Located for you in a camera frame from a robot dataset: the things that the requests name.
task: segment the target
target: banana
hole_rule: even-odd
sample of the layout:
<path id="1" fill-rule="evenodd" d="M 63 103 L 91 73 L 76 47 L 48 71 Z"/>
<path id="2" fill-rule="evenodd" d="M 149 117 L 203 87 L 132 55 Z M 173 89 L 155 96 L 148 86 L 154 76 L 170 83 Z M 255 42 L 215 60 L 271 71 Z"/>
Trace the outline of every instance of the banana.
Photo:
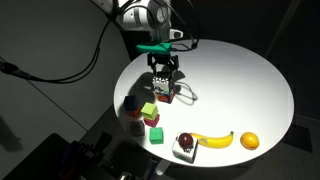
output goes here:
<path id="1" fill-rule="evenodd" d="M 198 139 L 198 144 L 210 148 L 225 148 L 228 147 L 233 141 L 233 131 L 224 137 L 207 137 L 196 133 L 189 133 L 191 136 Z"/>

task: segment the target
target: white cube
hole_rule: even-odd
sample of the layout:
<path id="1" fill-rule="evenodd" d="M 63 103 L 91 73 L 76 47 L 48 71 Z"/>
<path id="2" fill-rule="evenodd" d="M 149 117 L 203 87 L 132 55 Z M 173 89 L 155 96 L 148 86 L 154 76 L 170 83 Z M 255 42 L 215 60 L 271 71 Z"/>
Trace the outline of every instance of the white cube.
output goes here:
<path id="1" fill-rule="evenodd" d="M 193 138 L 193 145 L 190 148 L 181 148 L 179 145 L 179 136 L 181 133 L 179 133 L 173 143 L 172 146 L 172 152 L 173 155 L 181 160 L 184 160 L 189 163 L 193 163 L 194 159 L 197 154 L 197 148 L 198 148 L 198 139 L 195 137 Z"/>

